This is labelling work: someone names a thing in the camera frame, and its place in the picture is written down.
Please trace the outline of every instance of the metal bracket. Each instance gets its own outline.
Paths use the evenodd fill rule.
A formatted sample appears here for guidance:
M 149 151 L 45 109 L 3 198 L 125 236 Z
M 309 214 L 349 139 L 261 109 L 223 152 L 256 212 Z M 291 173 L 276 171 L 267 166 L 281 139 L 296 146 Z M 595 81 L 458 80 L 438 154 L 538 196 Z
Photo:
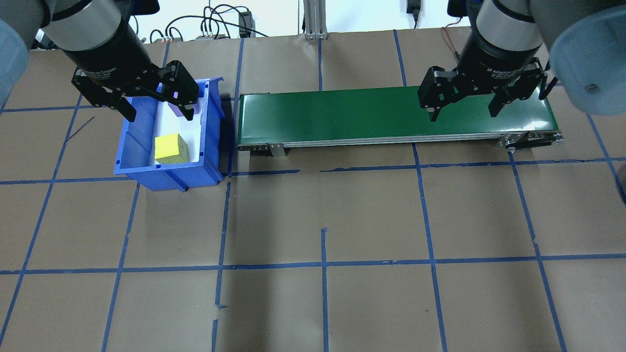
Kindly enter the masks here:
M 327 39 L 326 0 L 304 0 L 305 38 Z
M 518 149 L 543 147 L 553 144 L 561 144 L 563 135 L 560 131 L 532 131 L 520 133 L 505 133 L 496 144 L 504 147 L 507 152 L 513 153 Z
M 260 145 L 246 145 L 237 147 L 240 152 L 269 152 L 273 157 L 286 157 L 288 148 L 285 148 L 282 143 L 268 143 Z

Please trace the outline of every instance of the yellow foam cube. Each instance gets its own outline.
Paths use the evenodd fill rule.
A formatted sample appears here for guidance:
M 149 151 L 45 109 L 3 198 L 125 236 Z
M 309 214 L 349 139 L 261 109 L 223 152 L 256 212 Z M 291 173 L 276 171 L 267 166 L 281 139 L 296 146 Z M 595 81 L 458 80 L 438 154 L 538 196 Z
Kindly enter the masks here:
M 155 159 L 163 164 L 189 162 L 187 143 L 178 133 L 156 137 Z

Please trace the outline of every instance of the cable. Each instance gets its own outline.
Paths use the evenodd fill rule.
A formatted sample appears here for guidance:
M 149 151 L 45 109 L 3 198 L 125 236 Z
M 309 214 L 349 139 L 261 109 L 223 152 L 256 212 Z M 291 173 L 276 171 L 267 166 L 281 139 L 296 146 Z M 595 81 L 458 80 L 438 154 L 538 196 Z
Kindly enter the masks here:
M 183 19 L 183 18 L 202 18 L 202 19 L 205 19 L 205 17 L 204 17 L 204 16 L 198 16 L 198 15 L 194 15 L 194 14 L 188 14 L 188 15 L 186 15 L 186 16 L 180 16 L 180 17 L 177 17 L 177 18 L 175 18 L 175 19 L 171 20 L 171 21 L 167 24 L 167 26 L 165 26 L 166 31 L 167 31 L 167 29 L 169 29 L 169 28 L 170 28 L 170 26 L 171 26 L 174 22 L 176 22 L 176 21 L 178 21 L 178 20 L 180 20 L 180 19 Z M 239 26 L 238 24 L 234 24 L 234 23 L 230 23 L 230 22 L 226 22 L 226 21 L 221 21 L 221 20 L 219 20 L 219 19 L 213 19 L 213 21 L 217 21 L 217 22 L 220 22 L 220 23 L 229 24 L 229 25 L 231 25 L 231 26 L 235 26 L 235 27 L 239 27 L 239 28 L 247 29 L 247 30 L 249 30 L 249 31 L 251 31 L 251 32 L 254 32 L 254 33 L 257 33 L 257 34 L 259 34 L 259 35 L 261 35 L 261 36 L 267 37 L 267 35 L 265 35 L 265 34 L 263 34 L 263 33 L 259 32 L 259 31 L 256 31 L 256 30 L 254 30 L 254 29 L 252 29 L 252 28 L 248 28 L 248 27 L 245 27 L 245 26 Z
M 211 10 L 211 15 L 209 15 L 209 17 L 207 17 L 207 9 Z M 202 10 L 202 15 L 204 17 L 204 19 L 202 20 L 202 25 L 204 25 L 204 30 L 207 33 L 209 31 L 213 32 L 213 28 L 211 27 L 211 21 L 216 21 L 215 24 L 217 25 L 217 34 L 213 37 L 214 39 L 217 38 L 217 35 L 220 32 L 220 24 L 217 22 L 216 19 L 213 18 L 213 14 L 217 14 L 217 16 L 219 16 L 220 19 L 222 21 L 224 21 L 224 18 L 222 17 L 222 13 L 226 12 L 226 11 L 222 11 L 221 13 L 219 13 L 219 12 L 216 12 L 216 9 L 217 8 L 212 8 L 210 6 L 206 6 Z M 230 38 L 230 31 L 228 30 L 228 27 L 226 25 L 224 25 L 224 28 L 226 29 L 226 36 Z
M 450 34 L 448 33 L 448 27 L 453 26 L 455 24 L 459 24 L 462 19 L 463 19 L 462 17 L 459 17 L 459 20 L 457 22 L 448 23 L 448 24 L 446 24 L 445 27 L 441 27 L 441 34 L 442 35 L 445 34 L 446 37 L 448 38 L 448 41 L 446 41 L 445 38 L 444 38 L 444 41 L 446 41 L 446 46 L 448 46 L 448 48 L 454 54 L 454 60 L 456 61 L 456 63 L 459 63 L 459 53 L 456 50 L 456 48 L 454 47 L 454 43 L 452 42 L 452 39 L 450 38 Z
M 205 18 L 201 23 L 200 23 L 200 32 L 202 32 L 202 36 L 207 36 L 208 37 L 208 33 L 209 30 L 207 29 L 207 20 L 208 21 L 208 25 L 211 27 L 211 21 L 215 22 L 215 26 L 217 27 L 217 32 L 215 33 L 215 37 L 217 37 L 220 34 L 220 23 L 217 22 L 215 19 L 213 18 Z
M 131 16 L 132 18 L 135 19 L 135 24 L 137 25 L 137 29 L 135 30 L 135 34 L 139 35 L 139 21 L 137 21 L 137 17 L 136 16 Z
M 170 38 L 172 39 L 172 41 L 174 41 L 174 35 L 172 35 L 172 30 L 176 29 L 176 32 L 178 32 L 178 35 L 180 36 L 180 41 L 185 41 L 183 39 L 183 34 L 178 30 L 178 28 L 176 27 L 170 27 Z
M 226 8 L 228 8 L 228 9 L 227 9 L 226 11 L 222 11 L 222 12 L 217 11 L 217 9 L 219 9 L 219 8 L 221 8 L 221 7 L 226 7 Z M 241 20 L 245 23 L 245 18 L 244 18 L 244 15 L 243 15 L 243 14 L 241 13 L 241 11 L 239 11 L 237 8 L 245 8 L 246 10 L 250 11 L 250 9 L 248 9 L 248 8 L 247 8 L 247 7 L 245 7 L 245 6 L 231 6 L 231 5 L 228 5 L 228 4 L 219 4 L 218 6 L 215 6 L 215 7 L 211 10 L 211 15 L 209 16 L 209 18 L 213 18 L 213 14 L 217 14 L 217 16 L 219 16 L 219 17 L 220 17 L 220 19 L 223 21 L 223 20 L 224 20 L 224 18 L 222 17 L 222 15 L 221 15 L 221 14 L 223 14 L 223 13 L 227 13 L 227 12 L 229 12 L 230 10 L 234 10 L 234 11 L 236 11 L 236 12 L 237 12 L 237 14 L 239 15 L 239 18 L 240 18 L 240 19 L 241 19 Z M 203 14 L 204 14 L 205 16 L 207 15 L 207 14 L 206 14 L 206 10 L 207 10 L 207 8 L 204 8 L 204 13 L 203 13 Z M 228 37 L 229 37 L 229 38 L 231 38 L 231 37 L 230 37 L 230 31 L 228 31 L 228 26 L 226 26 L 226 25 L 225 25 L 224 27 L 226 28 L 226 33 L 227 33 Z
M 462 17 L 459 17 L 459 20 L 457 22 L 448 23 L 448 24 L 446 24 L 445 28 L 448 28 L 450 26 L 454 26 L 455 24 L 459 24 L 462 19 L 463 19 Z
M 158 29 L 154 29 L 152 32 L 150 32 L 150 43 L 154 43 L 154 42 L 152 41 L 152 35 L 153 35 L 153 34 L 155 34 L 155 32 L 157 32 L 158 34 L 160 34 L 160 35 L 161 35 L 161 39 L 162 39 L 163 41 L 165 41 L 165 36 L 163 35 L 163 32 L 159 31 Z

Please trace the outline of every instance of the conveyor belt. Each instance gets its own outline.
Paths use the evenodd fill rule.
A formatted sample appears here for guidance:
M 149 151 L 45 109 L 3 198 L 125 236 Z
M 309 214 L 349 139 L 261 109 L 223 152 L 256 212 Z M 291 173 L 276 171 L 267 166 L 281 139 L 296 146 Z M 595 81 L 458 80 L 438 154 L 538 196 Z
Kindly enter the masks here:
M 418 88 L 242 95 L 237 148 L 472 140 L 505 134 L 516 136 L 512 142 L 548 138 L 535 143 L 539 146 L 551 144 L 560 132 L 550 104 L 538 99 L 538 91 L 506 106 L 496 118 L 487 110 L 490 96 L 468 97 L 448 105 L 432 123 L 419 107 Z

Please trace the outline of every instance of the blue tape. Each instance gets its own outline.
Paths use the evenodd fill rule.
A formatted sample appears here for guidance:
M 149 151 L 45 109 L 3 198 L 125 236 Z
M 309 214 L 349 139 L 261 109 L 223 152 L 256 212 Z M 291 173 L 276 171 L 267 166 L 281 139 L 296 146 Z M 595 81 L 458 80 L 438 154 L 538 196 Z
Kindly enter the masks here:
M 215 305 L 220 306 L 220 301 L 222 298 L 222 274 L 223 274 L 223 265 L 224 265 L 224 254 L 226 249 L 226 231 L 228 229 L 228 208 L 230 201 L 230 185 L 229 182 L 226 185 L 226 197 L 224 200 L 224 215 L 222 217 L 222 239 L 220 241 L 220 260 L 219 267 L 220 269 L 217 272 L 217 283 L 215 285 Z
M 400 50 L 400 41 L 398 40 L 398 31 L 393 30 L 393 38 L 396 40 L 396 51 L 398 52 L 398 61 L 400 61 L 400 73 L 402 73 L 402 85 L 406 87 L 406 75 L 404 74 L 404 62 L 402 61 L 402 51 Z
M 386 266 L 386 265 L 422 265 L 430 264 L 430 259 L 404 259 L 399 261 L 335 261 L 326 262 L 326 266 Z
M 95 115 L 94 115 L 94 117 L 92 117 L 92 118 L 90 118 L 89 120 L 87 120 L 87 122 L 85 122 L 82 126 L 80 126 L 80 127 L 76 130 L 76 132 L 72 133 L 72 134 L 71 134 L 71 135 L 70 135 L 70 136 L 69 136 L 69 137 L 65 140 L 65 143 L 67 143 L 67 142 L 68 142 L 68 140 L 71 140 L 71 139 L 72 139 L 72 137 L 74 137 L 74 136 L 75 136 L 78 132 L 80 132 L 80 130 L 82 130 L 85 126 L 87 126 L 87 124 L 88 124 L 89 122 L 91 122 L 94 118 L 96 118 L 96 116 L 95 116 Z
M 626 253 L 606 253 L 606 254 L 565 254 L 561 256 L 542 256 L 544 261 L 571 261 L 584 259 L 625 259 Z
M 288 173 L 299 173 L 299 169 L 293 170 L 271 170 L 271 171 L 247 171 L 247 172 L 233 172 L 231 176 L 258 176 L 258 175 L 285 175 Z
M 543 261 L 573 261 L 592 259 L 626 259 L 626 253 L 606 253 L 606 254 L 564 254 L 557 256 L 542 256 Z M 435 259 L 437 264 L 472 264 L 472 263 L 492 263 L 492 262 L 528 262 L 535 261 L 536 256 L 525 257 L 479 257 L 479 258 L 445 258 Z M 292 262 L 277 264 L 239 264 L 239 265 L 206 265 L 206 266 L 165 266 L 165 267 L 125 267 L 122 272 L 172 272 L 172 271 L 218 271 L 218 270 L 268 270 L 268 269 L 289 269 L 296 267 L 322 267 L 326 265 L 337 267 L 354 266 L 390 266 L 390 265 L 427 265 L 430 259 L 402 259 L 379 260 L 379 261 L 327 261 L 322 262 Z M 81 269 L 27 269 L 25 275 L 30 274 L 98 274 L 117 272 L 114 267 L 96 267 Z M 0 270 L 0 275 L 17 275 L 20 270 Z
M 324 322 L 324 352 L 329 352 L 328 343 L 328 278 L 326 275 L 326 233 L 322 229 L 322 320 Z
M 172 271 L 216 271 L 222 267 L 219 265 L 199 266 L 157 266 L 157 267 L 125 267 L 122 272 L 172 272 Z
M 500 263 L 500 262 L 530 262 L 536 257 L 484 257 L 484 258 L 449 258 L 436 259 L 437 264 L 467 264 L 467 263 Z
M 133 203 L 130 205 L 130 215 L 128 216 L 128 223 L 126 225 L 126 236 L 133 228 L 133 219 L 135 218 L 135 209 L 137 207 L 137 199 L 139 198 L 139 183 L 135 187 L 135 194 L 133 195 Z
M 86 267 L 82 269 L 27 269 L 25 274 L 101 274 L 117 272 L 115 267 Z
M 344 172 L 344 171 L 372 171 L 372 170 L 406 170 L 414 169 L 415 165 L 393 165 L 393 166 L 360 166 L 360 167 L 337 167 L 332 170 L 321 170 L 320 172 Z
M 106 351 L 106 345 L 109 342 L 109 332 L 111 331 L 111 321 L 113 320 L 113 310 L 115 309 L 115 301 L 117 300 L 118 288 L 120 287 L 120 279 L 122 268 L 124 267 L 124 258 L 126 257 L 126 248 L 128 247 L 128 236 L 124 237 L 124 245 L 121 249 L 120 263 L 118 264 L 117 274 L 115 275 L 115 283 L 113 285 L 113 294 L 111 295 L 111 303 L 109 304 L 109 313 L 106 315 L 105 334 L 102 338 L 101 352 Z
M 555 164 L 555 163 L 599 163 L 606 162 L 604 158 L 597 159 L 563 159 L 563 160 L 531 160 L 531 161 L 516 161 L 516 165 L 544 165 L 544 164 Z
M 130 177 L 116 176 L 116 177 L 88 177 L 85 179 L 56 179 L 53 181 L 55 184 L 67 184 L 73 182 L 114 182 L 114 181 L 129 181 Z
M 237 119 L 237 109 L 239 108 L 239 85 L 241 83 L 241 65 L 244 60 L 244 41 L 245 39 L 241 38 L 241 42 L 239 43 L 239 58 L 237 59 L 237 78 L 235 79 L 235 101 L 233 102 L 233 116 L 232 116 L 232 133 L 230 136 L 230 150 L 228 151 L 228 177 L 232 177 L 233 170 L 233 157 L 235 154 L 235 137 L 237 136 L 237 132 L 235 131 L 235 121 Z
M 515 178 L 515 183 L 517 184 L 517 191 L 520 195 L 521 206 L 524 210 L 526 223 L 528 224 L 528 231 L 530 233 L 530 239 L 532 240 L 533 247 L 535 248 L 535 259 L 537 260 L 537 264 L 539 265 L 539 272 L 541 274 L 541 280 L 543 281 L 543 288 L 546 292 L 546 297 L 548 298 L 548 305 L 550 307 L 550 313 L 552 314 L 552 321 L 554 322 L 554 327 L 557 331 L 558 343 L 561 346 L 561 351 L 567 352 L 567 347 L 565 346 L 565 339 L 563 339 L 563 333 L 561 331 L 561 324 L 558 321 L 557 309 L 554 305 L 554 300 L 552 299 L 552 291 L 550 290 L 550 284 L 548 283 L 548 276 L 546 275 L 545 268 L 543 267 L 541 251 L 539 250 L 539 245 L 536 242 L 535 228 L 533 227 L 533 222 L 530 219 L 530 212 L 528 211 L 528 203 L 526 202 L 526 197 L 524 196 L 524 190 L 521 186 L 520 174 L 517 171 L 517 166 L 515 164 L 515 159 L 513 158 L 513 154 L 509 153 L 508 155 L 509 155 L 509 162 L 511 164 L 511 168 L 513 169 L 513 176 Z
M 213 329 L 211 330 L 211 352 L 215 352 L 217 346 L 217 319 L 213 320 Z
M 317 40 L 317 90 L 322 91 L 324 90 L 324 85 L 322 84 L 323 79 L 322 79 L 322 40 L 318 39 Z
M 617 170 L 615 169 L 615 166 L 613 165 L 611 157 L 608 154 L 608 150 L 606 146 L 604 145 L 604 141 L 602 140 L 602 137 L 600 137 L 598 128 L 595 126 L 595 122 L 593 122 L 593 118 L 591 117 L 591 115 L 587 114 L 587 119 L 589 120 L 589 124 L 591 124 L 591 128 L 593 129 L 595 138 L 598 140 L 598 144 L 600 144 L 602 153 L 604 153 L 604 157 L 605 157 L 606 162 L 608 163 L 608 167 L 611 169 L 611 173 L 613 174 L 613 178 L 615 179 L 615 184 L 617 186 L 617 189 L 619 190 L 620 195 L 622 196 L 622 200 L 626 202 L 626 191 L 624 191 L 624 186 L 622 185 L 622 182 L 620 181 L 620 177 L 617 174 Z
M 170 42 L 167 42 L 167 44 L 165 44 L 165 54 L 163 55 L 163 63 L 161 64 L 161 67 L 165 67 L 165 65 L 167 64 L 167 56 L 170 54 Z
M 0 181 L 0 185 L 32 185 L 32 184 L 51 184 L 52 180 L 21 180 L 21 181 Z
M 276 264 L 237 264 L 224 266 L 224 270 L 266 270 L 266 269 L 289 269 L 295 267 L 321 267 L 321 262 L 297 262 Z
M 79 95 L 78 96 L 78 100 L 76 101 L 76 105 L 74 106 L 74 113 L 72 114 L 72 119 L 69 121 L 69 126 L 68 126 L 68 130 L 65 133 L 65 140 L 68 139 L 68 136 L 70 135 L 71 131 L 72 131 L 72 126 L 74 125 L 74 121 L 76 120 L 76 113 L 78 111 L 78 106 L 80 106 L 80 102 L 82 100 L 83 96 Z M 52 181 L 54 181 L 54 179 L 56 178 L 56 174 L 58 173 L 59 170 L 59 166 L 61 165 L 61 160 L 63 159 L 63 154 L 65 152 L 65 146 L 66 143 L 63 142 L 63 145 L 61 146 L 61 151 L 59 152 L 59 157 L 56 161 L 56 166 L 54 168 L 54 174 L 52 176 Z M 26 268 L 28 267 L 28 261 L 31 258 L 31 255 L 33 254 L 33 248 L 35 245 L 35 241 L 37 240 L 37 235 L 39 234 L 39 228 L 41 227 L 41 221 L 43 220 L 43 215 L 46 213 L 46 207 L 48 206 L 48 202 L 50 200 L 50 194 L 52 193 L 52 188 L 54 186 L 54 183 L 51 182 L 50 185 L 48 186 L 48 191 L 46 192 L 46 197 L 43 201 L 43 205 L 41 206 L 41 211 L 39 212 L 39 217 L 37 218 L 37 224 L 35 225 L 35 229 L 33 231 L 33 236 L 31 238 L 31 242 L 28 245 L 28 250 L 26 251 L 26 257 L 24 258 L 24 263 L 22 264 L 22 269 L 19 272 L 19 277 L 18 277 L 18 282 L 15 285 L 15 290 L 13 291 L 13 296 L 11 297 L 11 303 L 9 304 L 9 309 L 7 310 L 6 316 L 4 318 L 4 323 L 2 326 L 2 330 L 0 330 L 0 346 L 2 345 L 2 342 L 4 341 L 4 335 L 6 334 L 6 329 L 9 326 L 9 320 L 11 320 L 11 315 L 13 313 L 13 308 L 15 308 L 15 302 L 18 299 L 18 294 L 19 294 L 19 289 L 22 286 L 22 280 L 24 279 L 24 275 L 26 274 Z
M 20 109 L 6 109 L 3 112 L 6 113 L 19 113 L 27 111 L 51 111 L 51 110 L 74 110 L 74 109 L 96 109 L 95 106 L 82 105 L 82 106 L 50 106 L 45 108 L 20 108 Z
M 431 276 L 433 277 L 433 291 L 434 291 L 434 303 L 437 309 L 437 320 L 439 321 L 439 335 L 441 337 L 441 349 L 443 352 L 448 352 L 448 343 L 446 341 L 446 330 L 443 324 L 443 312 L 441 310 L 441 296 L 439 294 L 439 281 L 437 280 L 437 268 L 436 268 L 436 259 L 434 256 L 433 249 L 433 238 L 431 237 L 431 229 L 430 229 L 430 221 L 428 220 L 428 208 L 426 207 L 426 195 L 424 193 L 424 182 L 422 178 L 422 168 L 419 163 L 419 155 L 418 149 L 413 146 L 413 157 L 415 158 L 415 165 L 417 166 L 415 169 L 418 172 L 418 188 L 419 188 L 419 199 L 422 205 L 422 214 L 424 216 L 424 228 L 426 229 L 426 242 L 428 244 L 428 258 L 431 263 Z
M 126 258 L 126 250 L 128 248 L 128 234 L 130 233 L 130 229 L 133 225 L 133 219 L 135 218 L 135 209 L 137 207 L 137 199 L 139 198 L 139 183 L 135 187 L 135 193 L 133 194 L 133 202 L 130 205 L 130 213 L 128 214 L 128 225 L 126 226 L 126 236 L 124 236 L 124 244 L 121 248 L 120 254 L 120 262 L 118 264 L 116 274 L 115 274 L 115 283 L 113 285 L 113 294 L 111 295 L 111 304 L 109 305 L 109 313 L 106 317 L 106 325 L 105 325 L 105 334 L 102 338 L 102 349 L 101 352 L 106 351 L 106 345 L 109 340 L 109 332 L 111 331 L 111 321 L 113 320 L 113 310 L 115 309 L 115 301 L 117 300 L 117 293 L 120 287 L 120 279 L 121 273 L 124 268 L 124 259 Z
M 421 165 L 420 168 L 440 168 L 440 167 L 477 167 L 477 166 L 504 166 L 508 162 L 476 162 L 476 163 L 432 163 Z
M 131 178 L 119 177 L 89 177 L 85 179 L 54 179 L 54 180 L 18 180 L 0 181 L 0 185 L 31 185 L 31 184 L 67 184 L 73 182 L 102 182 L 102 181 L 128 181 Z

